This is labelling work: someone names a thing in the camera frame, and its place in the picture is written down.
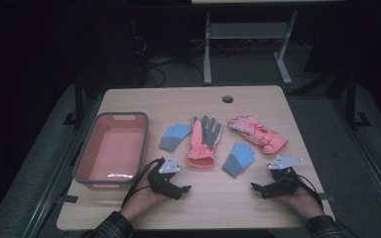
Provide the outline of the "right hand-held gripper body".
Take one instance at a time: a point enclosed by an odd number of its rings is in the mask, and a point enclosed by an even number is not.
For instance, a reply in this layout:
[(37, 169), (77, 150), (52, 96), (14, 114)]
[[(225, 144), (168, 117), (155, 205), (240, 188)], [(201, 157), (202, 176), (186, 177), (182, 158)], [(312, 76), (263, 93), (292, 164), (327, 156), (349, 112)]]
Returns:
[(298, 188), (298, 175), (294, 166), (301, 165), (304, 162), (301, 158), (291, 158), (277, 156), (276, 159), (268, 165), (271, 172), (273, 183), (265, 185), (265, 191), (271, 198), (293, 194)]

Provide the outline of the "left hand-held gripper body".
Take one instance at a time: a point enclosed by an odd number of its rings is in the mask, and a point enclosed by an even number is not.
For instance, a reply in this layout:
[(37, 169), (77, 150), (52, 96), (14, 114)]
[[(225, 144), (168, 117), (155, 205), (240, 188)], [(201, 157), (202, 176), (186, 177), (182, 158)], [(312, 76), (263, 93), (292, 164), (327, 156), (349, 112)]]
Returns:
[(157, 165), (147, 176), (152, 192), (171, 198), (171, 194), (177, 192), (178, 186), (172, 184), (170, 179), (180, 170), (172, 155), (169, 155), (166, 159), (160, 158), (157, 160)]

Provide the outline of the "blue and grey knit glove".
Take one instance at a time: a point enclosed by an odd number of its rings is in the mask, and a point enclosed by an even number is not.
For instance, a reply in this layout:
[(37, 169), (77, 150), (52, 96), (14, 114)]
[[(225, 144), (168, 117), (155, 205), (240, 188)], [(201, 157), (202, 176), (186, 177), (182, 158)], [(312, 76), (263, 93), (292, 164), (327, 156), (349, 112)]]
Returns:
[(235, 179), (254, 162), (254, 150), (248, 144), (235, 143), (222, 169)]
[(159, 145), (160, 149), (172, 152), (179, 143), (191, 132), (191, 127), (186, 124), (170, 126)]

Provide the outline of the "pink glove with grey palm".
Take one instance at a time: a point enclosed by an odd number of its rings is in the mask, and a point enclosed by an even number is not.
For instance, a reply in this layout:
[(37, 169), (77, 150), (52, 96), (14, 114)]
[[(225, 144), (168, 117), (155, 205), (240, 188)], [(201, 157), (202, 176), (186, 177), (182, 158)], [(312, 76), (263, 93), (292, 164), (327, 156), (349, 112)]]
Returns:
[(214, 152), (222, 133), (222, 125), (215, 119), (204, 115), (192, 119), (190, 151), (187, 163), (194, 168), (210, 169), (214, 166)]

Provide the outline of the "pink padded ski glove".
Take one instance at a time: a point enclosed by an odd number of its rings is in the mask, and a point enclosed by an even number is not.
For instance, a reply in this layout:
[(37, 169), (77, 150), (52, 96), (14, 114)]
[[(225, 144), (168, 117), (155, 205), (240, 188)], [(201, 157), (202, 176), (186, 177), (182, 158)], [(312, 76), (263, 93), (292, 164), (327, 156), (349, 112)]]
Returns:
[(257, 119), (250, 116), (239, 116), (228, 121), (227, 126), (236, 130), (243, 138), (262, 148), (265, 155), (278, 153), (288, 139), (276, 131), (268, 129)]

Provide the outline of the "pink basket with grey rim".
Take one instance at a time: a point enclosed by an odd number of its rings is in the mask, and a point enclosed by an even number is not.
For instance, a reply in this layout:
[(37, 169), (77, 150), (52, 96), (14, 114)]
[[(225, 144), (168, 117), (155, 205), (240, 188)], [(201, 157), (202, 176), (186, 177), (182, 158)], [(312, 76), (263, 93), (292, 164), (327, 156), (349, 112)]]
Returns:
[(96, 116), (82, 146), (73, 178), (89, 189), (122, 189), (141, 170), (149, 135), (143, 112)]

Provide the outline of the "person's right hand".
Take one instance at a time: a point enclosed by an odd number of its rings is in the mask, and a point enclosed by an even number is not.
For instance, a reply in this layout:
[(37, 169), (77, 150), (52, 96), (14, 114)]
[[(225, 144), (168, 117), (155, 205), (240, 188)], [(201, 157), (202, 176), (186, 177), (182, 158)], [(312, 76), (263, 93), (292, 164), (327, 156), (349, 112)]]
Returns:
[(315, 198), (302, 187), (298, 187), (292, 195), (277, 196), (274, 200), (291, 207), (305, 221), (324, 215)]

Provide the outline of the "person's left hand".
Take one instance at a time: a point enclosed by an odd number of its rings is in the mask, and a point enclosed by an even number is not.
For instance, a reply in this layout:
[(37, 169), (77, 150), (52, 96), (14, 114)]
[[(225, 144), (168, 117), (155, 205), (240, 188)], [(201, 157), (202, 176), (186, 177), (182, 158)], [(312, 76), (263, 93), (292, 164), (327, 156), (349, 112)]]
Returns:
[(165, 196), (153, 193), (145, 178), (138, 183), (138, 188), (139, 190), (134, 192), (126, 204), (119, 210), (119, 213), (129, 221), (133, 221), (135, 218), (167, 200)]

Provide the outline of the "grey tape strip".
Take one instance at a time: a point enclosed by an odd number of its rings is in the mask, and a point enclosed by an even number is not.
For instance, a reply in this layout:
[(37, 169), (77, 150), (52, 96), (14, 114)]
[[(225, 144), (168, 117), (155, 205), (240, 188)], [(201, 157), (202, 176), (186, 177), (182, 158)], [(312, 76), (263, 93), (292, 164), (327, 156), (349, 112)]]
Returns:
[(332, 202), (336, 202), (336, 199), (333, 195), (327, 195), (326, 193), (324, 192), (320, 192), (318, 194), (318, 197), (321, 199), (321, 200), (327, 200), (329, 203), (332, 203)]
[(64, 196), (60, 196), (58, 199), (57, 199), (57, 204), (62, 204), (64, 202), (67, 202), (67, 203), (76, 203), (78, 200), (78, 196), (74, 196), (74, 195), (64, 195)]

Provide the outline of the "black stand pole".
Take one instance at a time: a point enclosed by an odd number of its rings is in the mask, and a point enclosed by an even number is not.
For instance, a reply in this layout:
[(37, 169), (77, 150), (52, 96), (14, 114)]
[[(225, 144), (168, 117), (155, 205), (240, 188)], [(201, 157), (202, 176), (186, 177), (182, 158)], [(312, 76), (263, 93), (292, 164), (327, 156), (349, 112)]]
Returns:
[(358, 127), (371, 127), (372, 124), (363, 112), (355, 111), (356, 80), (354, 72), (348, 74), (345, 99), (345, 120), (352, 130)]

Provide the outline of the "aluminium floor rail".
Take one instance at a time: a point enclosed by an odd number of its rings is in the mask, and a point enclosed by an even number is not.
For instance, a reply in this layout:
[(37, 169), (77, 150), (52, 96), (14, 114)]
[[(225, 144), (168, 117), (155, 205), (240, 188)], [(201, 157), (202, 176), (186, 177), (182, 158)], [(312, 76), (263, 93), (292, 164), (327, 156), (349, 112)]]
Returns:
[(378, 190), (381, 196), (381, 171), (375, 163), (370, 150), (367, 148), (365, 142), (358, 134), (357, 126), (352, 126), (347, 121), (343, 112), (343, 108), (338, 102), (332, 100), (331, 105), (333, 109), (336, 111), (339, 120), (341, 121), (349, 137), (353, 141), (356, 149), (358, 150), (362, 162), (364, 164), (365, 170), (368, 171), (370, 178), (372, 179), (376, 189)]
[(30, 181), (32, 211), (22, 238), (37, 238), (47, 219), (54, 213), (58, 200), (69, 188), (77, 152), (96, 115), (99, 100), (84, 99), (83, 120), (70, 125), (65, 118), (74, 115), (72, 99), (61, 99), (28, 155), (24, 178)]

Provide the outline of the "white metal desk frame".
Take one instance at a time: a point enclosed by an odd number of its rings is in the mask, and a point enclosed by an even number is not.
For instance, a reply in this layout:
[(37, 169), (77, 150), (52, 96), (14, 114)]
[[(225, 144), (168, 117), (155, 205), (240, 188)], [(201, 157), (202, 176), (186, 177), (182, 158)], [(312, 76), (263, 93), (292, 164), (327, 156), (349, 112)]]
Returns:
[(203, 84), (211, 85), (210, 43), (212, 40), (281, 40), (281, 48), (274, 52), (274, 60), (285, 84), (292, 79), (284, 62), (284, 56), (298, 16), (293, 11), (287, 22), (272, 23), (212, 23), (210, 13), (205, 15)]

